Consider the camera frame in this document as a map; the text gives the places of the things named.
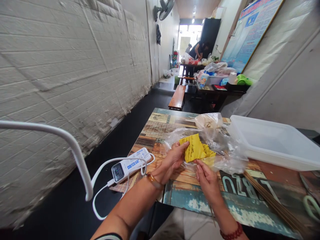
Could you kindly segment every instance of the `black floor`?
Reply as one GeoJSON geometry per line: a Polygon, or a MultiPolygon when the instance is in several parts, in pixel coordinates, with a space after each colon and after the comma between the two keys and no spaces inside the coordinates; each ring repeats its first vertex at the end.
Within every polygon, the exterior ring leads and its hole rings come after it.
{"type": "MultiPolygon", "coordinates": [[[[168,104],[177,85],[169,83],[157,83],[128,114],[119,125],[94,149],[86,158],[91,177],[99,166],[115,157],[127,156],[133,144],[147,122],[155,107],[168,109],[168,104]]],[[[183,111],[197,113],[197,99],[190,101],[195,87],[187,86],[183,111]]],[[[94,193],[102,188],[112,178],[110,166],[106,166],[98,177],[94,193]]],[[[107,215],[121,198],[121,193],[105,189],[96,199],[97,211],[101,216],[107,215]]],[[[162,214],[163,220],[172,208],[167,208],[167,213],[162,214]]],[[[152,222],[147,217],[147,223],[142,223],[143,229],[154,232],[161,222],[152,222]]],[[[89,239],[101,224],[92,210],[92,200],[85,201],[85,190],[78,169],[75,169],[65,181],[54,189],[35,209],[25,221],[23,227],[18,230],[6,232],[8,238],[13,239],[89,239]]]]}

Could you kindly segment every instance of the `red bead bracelet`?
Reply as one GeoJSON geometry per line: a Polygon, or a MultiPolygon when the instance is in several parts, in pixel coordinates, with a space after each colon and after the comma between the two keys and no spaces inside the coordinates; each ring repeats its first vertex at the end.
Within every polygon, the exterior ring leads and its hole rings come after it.
{"type": "Polygon", "coordinates": [[[233,240],[240,237],[240,235],[243,233],[243,229],[239,222],[237,222],[237,224],[238,224],[238,229],[234,233],[226,235],[220,230],[221,237],[225,240],[233,240]]]}

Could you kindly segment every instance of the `bench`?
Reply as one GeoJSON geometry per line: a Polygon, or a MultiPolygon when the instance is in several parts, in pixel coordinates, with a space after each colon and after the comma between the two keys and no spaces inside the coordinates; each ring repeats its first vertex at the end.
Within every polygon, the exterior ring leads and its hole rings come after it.
{"type": "Polygon", "coordinates": [[[173,97],[168,105],[169,109],[182,110],[182,103],[184,103],[184,92],[186,91],[186,86],[178,85],[173,97]]]}
{"type": "Polygon", "coordinates": [[[182,85],[183,79],[194,80],[194,77],[178,76],[180,78],[180,85],[182,85]]]}

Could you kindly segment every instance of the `woman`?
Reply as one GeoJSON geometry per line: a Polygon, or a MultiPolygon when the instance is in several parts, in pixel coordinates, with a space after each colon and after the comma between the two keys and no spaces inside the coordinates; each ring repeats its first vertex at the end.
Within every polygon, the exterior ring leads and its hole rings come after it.
{"type": "MultiPolygon", "coordinates": [[[[192,50],[189,52],[189,55],[193,57],[194,59],[201,60],[203,51],[209,49],[209,42],[197,42],[196,45],[193,46],[192,50]]],[[[187,77],[193,77],[194,75],[194,67],[186,67],[186,76],[187,77]]]]}
{"type": "MultiPolygon", "coordinates": [[[[169,181],[172,173],[184,161],[183,151],[188,145],[189,142],[182,145],[179,142],[175,143],[161,164],[151,174],[148,173],[148,177],[144,177],[135,184],[117,203],[91,239],[129,239],[135,226],[161,194],[163,185],[169,181]]],[[[230,236],[233,238],[229,239],[248,239],[242,232],[241,225],[234,220],[224,204],[217,174],[202,161],[195,160],[195,162],[197,163],[197,180],[213,209],[222,235],[227,236],[225,239],[230,236]]]]}

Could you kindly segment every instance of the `blue poster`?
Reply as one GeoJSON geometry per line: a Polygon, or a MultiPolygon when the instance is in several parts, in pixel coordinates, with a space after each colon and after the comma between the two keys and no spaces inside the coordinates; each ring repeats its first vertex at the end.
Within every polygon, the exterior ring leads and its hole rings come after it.
{"type": "Polygon", "coordinates": [[[242,73],[283,0],[257,0],[240,14],[235,32],[221,58],[242,73]]]}

